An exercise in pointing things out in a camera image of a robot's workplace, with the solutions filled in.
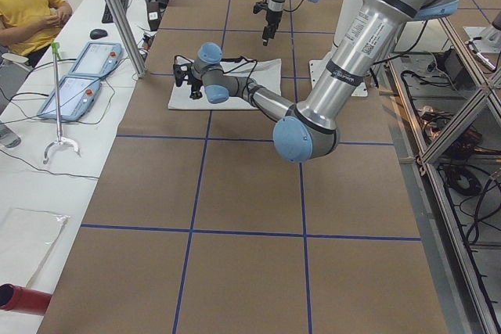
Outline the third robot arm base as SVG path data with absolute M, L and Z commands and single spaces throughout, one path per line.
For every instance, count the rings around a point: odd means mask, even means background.
M 464 27 L 467 45 L 473 52 L 500 52 L 500 13 L 487 27 Z

